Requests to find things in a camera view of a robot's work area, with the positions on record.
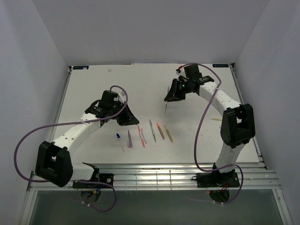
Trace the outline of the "green label clear pen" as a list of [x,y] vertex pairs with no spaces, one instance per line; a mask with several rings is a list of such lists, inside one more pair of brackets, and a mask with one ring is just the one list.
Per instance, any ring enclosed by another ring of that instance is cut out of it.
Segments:
[[150,129],[151,129],[151,132],[152,132],[152,136],[153,136],[154,142],[157,142],[156,135],[155,135],[155,132],[154,132],[154,127],[153,127],[151,119],[149,119],[149,124],[150,124]]

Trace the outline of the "purple highlighter pen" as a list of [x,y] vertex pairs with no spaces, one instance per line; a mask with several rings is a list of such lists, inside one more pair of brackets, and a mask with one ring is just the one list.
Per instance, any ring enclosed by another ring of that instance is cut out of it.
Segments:
[[130,143],[130,145],[131,145],[131,148],[132,148],[132,147],[133,147],[133,144],[132,144],[131,133],[130,133],[130,131],[129,131],[129,130],[127,131],[127,135],[128,135],[128,140],[129,140],[129,143]]

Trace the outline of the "red highlighter pen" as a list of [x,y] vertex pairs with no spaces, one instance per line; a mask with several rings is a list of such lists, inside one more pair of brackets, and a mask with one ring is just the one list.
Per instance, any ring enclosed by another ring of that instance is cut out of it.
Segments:
[[143,135],[142,135],[142,132],[141,132],[141,129],[140,129],[139,125],[137,125],[137,129],[138,129],[138,132],[139,132],[139,136],[140,136],[140,139],[141,139],[142,146],[145,148],[145,141],[144,141],[144,138],[143,138]]

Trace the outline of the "orange highlighter pen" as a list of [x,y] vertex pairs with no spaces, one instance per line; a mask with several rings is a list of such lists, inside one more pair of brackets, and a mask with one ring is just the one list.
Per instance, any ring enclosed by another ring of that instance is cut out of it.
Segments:
[[157,128],[158,128],[158,130],[159,130],[159,133],[160,133],[162,139],[165,140],[165,135],[164,135],[164,133],[163,133],[163,131],[162,131],[162,128],[161,128],[161,126],[160,126],[159,123],[157,123]]

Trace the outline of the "yellow highlighter pen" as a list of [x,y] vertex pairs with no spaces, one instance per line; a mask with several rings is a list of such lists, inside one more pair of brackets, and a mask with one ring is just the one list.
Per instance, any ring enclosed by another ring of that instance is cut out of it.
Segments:
[[168,136],[170,142],[173,143],[173,138],[172,138],[171,133],[166,125],[165,125],[165,131],[167,133],[167,136]]

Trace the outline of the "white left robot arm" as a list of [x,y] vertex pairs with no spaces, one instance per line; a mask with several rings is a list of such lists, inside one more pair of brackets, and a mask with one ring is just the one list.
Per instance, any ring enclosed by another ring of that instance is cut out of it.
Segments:
[[88,187],[95,187],[99,183],[97,167],[84,162],[75,163],[73,156],[80,145],[114,114],[117,116],[113,119],[119,126],[138,125],[139,120],[129,107],[123,106],[122,103],[108,108],[91,105],[85,110],[79,124],[73,125],[52,142],[42,142],[38,148],[35,174],[58,187],[76,180],[83,180]]

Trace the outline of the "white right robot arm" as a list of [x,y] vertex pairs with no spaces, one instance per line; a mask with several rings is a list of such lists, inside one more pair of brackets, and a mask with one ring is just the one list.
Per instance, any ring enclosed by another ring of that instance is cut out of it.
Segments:
[[182,101],[189,93],[206,99],[222,116],[220,135],[223,145],[218,159],[209,170],[210,180],[223,186],[234,174],[235,163],[250,139],[255,136],[254,112],[250,104],[241,104],[220,90],[214,80],[205,76],[197,81],[179,76],[174,78],[164,101]]

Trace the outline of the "dark blue corner sticker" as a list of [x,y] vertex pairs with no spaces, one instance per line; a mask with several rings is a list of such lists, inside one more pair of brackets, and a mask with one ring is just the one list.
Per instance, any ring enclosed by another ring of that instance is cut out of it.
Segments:
[[89,66],[73,66],[73,70],[87,70]]
[[214,68],[228,68],[228,64],[212,64]]

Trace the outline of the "dark blue left corner sticker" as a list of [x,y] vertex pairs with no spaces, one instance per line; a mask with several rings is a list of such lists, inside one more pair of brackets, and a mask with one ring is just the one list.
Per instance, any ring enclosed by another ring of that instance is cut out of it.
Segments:
[[89,66],[73,66],[73,70],[87,70]]

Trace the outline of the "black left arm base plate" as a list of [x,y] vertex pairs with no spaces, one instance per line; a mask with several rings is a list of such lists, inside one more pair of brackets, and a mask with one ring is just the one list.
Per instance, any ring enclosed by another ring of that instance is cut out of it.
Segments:
[[[93,175],[89,182],[101,182],[113,186],[114,174],[113,173],[97,173]],[[72,188],[76,189],[98,189],[98,188],[107,188],[102,184],[86,184],[81,182],[73,182]]]

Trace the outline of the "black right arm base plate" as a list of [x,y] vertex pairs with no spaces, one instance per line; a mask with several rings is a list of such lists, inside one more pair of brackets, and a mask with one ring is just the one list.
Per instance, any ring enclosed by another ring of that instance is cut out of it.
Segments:
[[200,172],[195,175],[198,188],[217,188],[229,187],[238,188],[240,186],[239,178],[235,170],[226,173],[215,172]]

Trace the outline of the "aluminium frame rail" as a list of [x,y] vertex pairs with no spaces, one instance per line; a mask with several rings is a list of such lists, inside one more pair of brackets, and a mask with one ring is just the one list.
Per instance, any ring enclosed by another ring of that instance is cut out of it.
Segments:
[[[97,165],[101,173],[114,174],[113,186],[118,191],[142,190],[196,190],[192,177],[200,172],[194,164],[157,165]],[[236,170],[246,189],[280,189],[281,184],[274,170],[262,162],[241,163],[242,172]]]

